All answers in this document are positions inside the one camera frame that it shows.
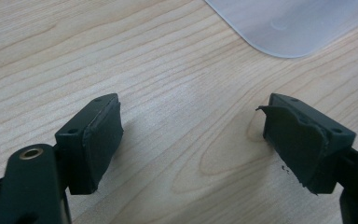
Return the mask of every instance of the translucent plastic container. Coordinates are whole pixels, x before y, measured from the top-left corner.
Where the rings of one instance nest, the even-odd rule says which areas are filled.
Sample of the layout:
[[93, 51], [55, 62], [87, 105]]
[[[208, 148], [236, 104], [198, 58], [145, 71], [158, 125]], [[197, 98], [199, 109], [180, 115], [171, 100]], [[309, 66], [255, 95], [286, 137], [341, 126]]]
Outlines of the translucent plastic container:
[[358, 26], [358, 0], [206, 0], [250, 45], [296, 58]]

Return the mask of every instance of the wooden table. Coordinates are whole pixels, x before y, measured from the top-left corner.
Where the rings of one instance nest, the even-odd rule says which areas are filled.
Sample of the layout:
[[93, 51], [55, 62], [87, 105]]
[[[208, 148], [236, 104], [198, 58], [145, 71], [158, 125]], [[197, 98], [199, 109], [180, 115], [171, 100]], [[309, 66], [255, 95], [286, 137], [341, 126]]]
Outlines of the wooden table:
[[[272, 92], [358, 133], [358, 29], [293, 60], [250, 47], [204, 1], [0, 1], [0, 177], [7, 158], [117, 92], [125, 130], [75, 223], [340, 223], [262, 137]], [[358, 148], [358, 137], [354, 144]]]

